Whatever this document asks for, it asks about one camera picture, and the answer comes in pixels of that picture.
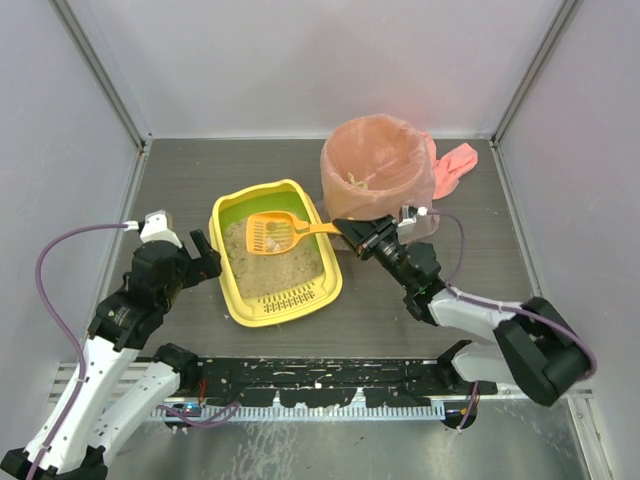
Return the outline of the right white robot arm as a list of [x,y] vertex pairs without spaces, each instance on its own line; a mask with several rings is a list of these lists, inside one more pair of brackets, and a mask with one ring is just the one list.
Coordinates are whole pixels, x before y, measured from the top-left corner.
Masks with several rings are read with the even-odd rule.
[[484,339],[454,352],[450,367],[463,381],[514,384],[535,403],[550,406],[595,374],[593,352],[548,300],[499,302],[453,287],[440,275],[433,245],[401,243],[391,215],[333,224],[357,257],[377,260],[403,287],[414,319]]

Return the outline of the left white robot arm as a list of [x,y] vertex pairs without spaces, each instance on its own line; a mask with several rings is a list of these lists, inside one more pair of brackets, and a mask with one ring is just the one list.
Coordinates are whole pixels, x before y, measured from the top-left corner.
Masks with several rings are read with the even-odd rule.
[[79,363],[56,407],[26,446],[4,455],[2,471],[15,479],[104,479],[142,421],[166,397],[198,384],[197,355],[165,344],[133,389],[106,405],[178,294],[220,276],[220,254],[205,234],[193,230],[190,237],[196,258],[169,235],[134,251],[122,286],[98,304],[85,343],[74,346]]

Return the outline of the bin with pink bag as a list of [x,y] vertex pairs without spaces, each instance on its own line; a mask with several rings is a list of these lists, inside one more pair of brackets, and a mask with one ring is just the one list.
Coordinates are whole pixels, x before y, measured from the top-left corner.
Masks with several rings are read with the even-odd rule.
[[398,217],[403,206],[433,203],[436,180],[423,135],[408,122],[376,114],[331,133],[320,156],[325,217]]

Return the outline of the orange litter scoop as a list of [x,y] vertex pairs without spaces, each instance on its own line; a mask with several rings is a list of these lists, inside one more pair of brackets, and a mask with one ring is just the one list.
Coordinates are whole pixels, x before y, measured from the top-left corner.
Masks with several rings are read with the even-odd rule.
[[266,211],[250,215],[246,224],[246,248],[253,255],[280,255],[307,236],[336,234],[332,223],[309,223],[286,211]]

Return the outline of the yellow green litter box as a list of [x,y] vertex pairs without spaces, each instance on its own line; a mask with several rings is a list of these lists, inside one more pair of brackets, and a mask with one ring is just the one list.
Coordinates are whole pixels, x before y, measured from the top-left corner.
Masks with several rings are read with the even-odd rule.
[[248,217],[272,210],[288,211],[310,223],[320,221],[311,198],[290,179],[220,197],[209,220],[213,247],[221,255],[224,300],[231,317],[245,327],[266,327],[309,315],[333,302],[343,285],[326,235],[306,237],[280,255],[247,252]]

